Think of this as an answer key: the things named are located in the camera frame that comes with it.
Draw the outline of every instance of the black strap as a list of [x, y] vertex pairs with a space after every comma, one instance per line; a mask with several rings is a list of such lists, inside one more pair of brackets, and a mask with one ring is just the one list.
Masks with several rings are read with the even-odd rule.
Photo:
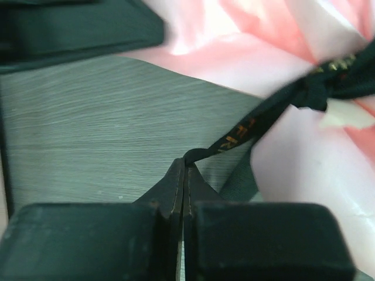
[[321, 64], [305, 77], [281, 88], [250, 111], [209, 148], [185, 153], [187, 165], [252, 140], [256, 143], [289, 105], [326, 111], [328, 98], [351, 100], [375, 92], [375, 40], [363, 51]]

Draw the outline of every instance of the pink wrapping paper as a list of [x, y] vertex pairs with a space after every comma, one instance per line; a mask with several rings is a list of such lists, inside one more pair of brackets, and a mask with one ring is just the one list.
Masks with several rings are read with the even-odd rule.
[[[168, 38], [124, 55], [259, 97], [364, 48], [375, 28], [375, 0], [145, 2], [168, 23]], [[375, 277], [373, 143], [374, 97], [330, 101], [326, 115], [290, 106], [251, 165], [265, 200], [327, 206], [358, 268]]]

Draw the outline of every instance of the pink fabric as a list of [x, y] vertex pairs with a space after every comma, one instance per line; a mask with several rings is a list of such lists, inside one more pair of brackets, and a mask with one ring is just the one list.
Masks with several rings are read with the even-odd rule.
[[[259, 97], [364, 48], [375, 27], [375, 0], [145, 2], [168, 23], [168, 38], [125, 56]], [[357, 105], [375, 124], [374, 98]], [[254, 149], [256, 181], [265, 200], [330, 208], [357, 266], [375, 277], [375, 126], [321, 129], [321, 119], [290, 107]]]

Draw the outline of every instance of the black ribbon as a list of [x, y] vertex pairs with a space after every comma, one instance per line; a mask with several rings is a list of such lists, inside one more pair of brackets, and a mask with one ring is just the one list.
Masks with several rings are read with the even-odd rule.
[[363, 51], [321, 64], [278, 90], [250, 111], [209, 148], [185, 153], [187, 165], [225, 152], [250, 140], [256, 143], [289, 105], [326, 111], [328, 98], [351, 100], [375, 92], [375, 40]]

